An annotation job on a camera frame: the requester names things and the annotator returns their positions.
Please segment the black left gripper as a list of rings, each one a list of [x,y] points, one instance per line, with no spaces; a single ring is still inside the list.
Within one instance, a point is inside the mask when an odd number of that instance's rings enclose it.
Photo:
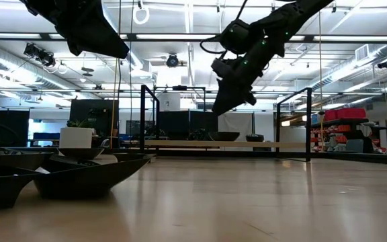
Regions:
[[[103,14],[101,0],[19,0],[32,15],[41,15],[66,34],[72,54],[83,51],[125,59],[129,47]]]

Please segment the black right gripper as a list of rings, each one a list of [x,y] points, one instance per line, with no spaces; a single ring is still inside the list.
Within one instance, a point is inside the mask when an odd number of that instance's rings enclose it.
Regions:
[[[222,59],[226,69],[221,80],[218,79],[218,93],[212,111],[219,116],[245,103],[254,106],[257,99],[251,92],[252,84],[263,75],[273,55],[272,47],[255,46],[245,56]]]

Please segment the white hanging cloth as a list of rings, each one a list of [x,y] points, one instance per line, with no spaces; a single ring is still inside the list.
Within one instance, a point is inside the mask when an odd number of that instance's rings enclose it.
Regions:
[[[219,132],[238,132],[236,141],[246,141],[246,136],[253,133],[252,113],[227,112],[218,117]]]

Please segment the wooden riser shelf black legs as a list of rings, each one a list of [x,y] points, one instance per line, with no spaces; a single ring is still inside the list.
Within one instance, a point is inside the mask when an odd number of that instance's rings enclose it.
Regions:
[[[311,114],[312,114],[312,88],[305,87],[300,91],[295,92],[290,97],[283,99],[281,102],[277,103],[277,128],[276,128],[276,138],[275,142],[236,142],[236,141],[199,141],[199,140],[187,140],[187,141],[176,141],[176,140],[161,140],[160,139],[160,118],[159,118],[159,99],[156,95],[146,86],[141,85],[140,88],[140,138],[139,138],[139,149],[141,152],[144,152],[145,147],[155,147],[156,150],[159,147],[263,147],[263,148],[274,148],[276,155],[279,155],[280,148],[300,148],[302,143],[282,143],[280,141],[280,116],[281,116],[281,105],[288,101],[291,97],[301,93],[307,93],[307,127],[306,127],[306,141],[305,141],[305,162],[311,161],[311,148],[310,148],[310,130],[311,130]],[[148,93],[153,100],[156,102],[156,136],[155,140],[146,140],[145,138],[145,101],[146,93]]]

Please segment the black partition panel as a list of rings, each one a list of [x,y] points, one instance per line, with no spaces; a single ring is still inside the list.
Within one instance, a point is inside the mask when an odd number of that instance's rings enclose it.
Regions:
[[[29,111],[0,110],[0,141],[4,147],[26,147],[28,143]]]
[[[218,117],[213,112],[176,111],[160,112],[160,129],[169,140],[188,140],[194,128],[205,128],[208,132],[218,131]]]

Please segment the black ceiling spotlight cluster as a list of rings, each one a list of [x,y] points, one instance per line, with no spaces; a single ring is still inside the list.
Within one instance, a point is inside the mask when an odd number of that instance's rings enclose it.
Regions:
[[[45,67],[54,67],[56,60],[54,54],[46,52],[44,49],[39,48],[35,44],[27,43],[24,49],[24,54],[31,59],[40,62]]]

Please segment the small dark monitor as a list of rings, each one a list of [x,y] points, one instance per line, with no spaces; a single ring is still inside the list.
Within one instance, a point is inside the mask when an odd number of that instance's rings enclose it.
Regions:
[[[126,134],[129,136],[136,136],[140,134],[140,121],[139,120],[127,120],[126,121]]]

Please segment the white pot with succulent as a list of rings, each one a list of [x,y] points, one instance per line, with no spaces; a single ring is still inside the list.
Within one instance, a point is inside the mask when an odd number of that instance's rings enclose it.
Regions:
[[[60,129],[60,148],[91,148],[93,129],[88,120],[69,120]]]

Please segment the red storage bin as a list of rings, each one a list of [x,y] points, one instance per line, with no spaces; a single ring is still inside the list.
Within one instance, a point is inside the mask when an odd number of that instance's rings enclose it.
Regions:
[[[366,111],[363,108],[340,108],[325,111],[325,121],[364,118],[366,118]]]

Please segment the storage rack with bins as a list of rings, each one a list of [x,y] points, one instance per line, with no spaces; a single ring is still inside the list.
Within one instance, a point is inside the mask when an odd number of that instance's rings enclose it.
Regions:
[[[325,121],[325,111],[311,115],[311,149],[314,152],[378,153],[387,148],[381,144],[378,122],[364,119]]]

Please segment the black background metal frame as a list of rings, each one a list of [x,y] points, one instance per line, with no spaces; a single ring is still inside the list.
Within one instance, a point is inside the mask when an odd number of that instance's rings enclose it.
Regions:
[[[153,93],[159,100],[160,111],[206,111],[207,92],[205,87],[188,87],[185,85],[154,86]]]

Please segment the black overhead frame beam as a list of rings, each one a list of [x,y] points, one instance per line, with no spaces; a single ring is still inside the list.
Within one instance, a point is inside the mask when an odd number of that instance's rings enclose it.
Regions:
[[[218,42],[219,37],[216,34],[199,34],[199,33],[176,33],[176,34],[137,34],[128,33],[121,34],[121,39],[127,42],[200,42],[207,39],[208,42]],[[0,32],[0,40],[8,41],[45,41],[57,42],[63,41],[64,38],[57,33],[47,32]],[[357,43],[372,43],[372,44],[387,44],[386,35],[319,35],[319,34],[302,34],[294,35],[289,40],[289,43],[337,43],[337,44],[357,44]]]

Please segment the black metal table frame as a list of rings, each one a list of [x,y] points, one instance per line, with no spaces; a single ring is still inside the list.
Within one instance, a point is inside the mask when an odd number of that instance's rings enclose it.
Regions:
[[[258,158],[258,159],[293,159],[305,161],[313,159],[335,159],[342,161],[359,161],[366,163],[387,164],[387,155],[375,153],[310,153],[306,152],[269,152],[269,151],[211,151],[211,150],[145,150],[146,154],[158,157],[230,157],[230,158]]]

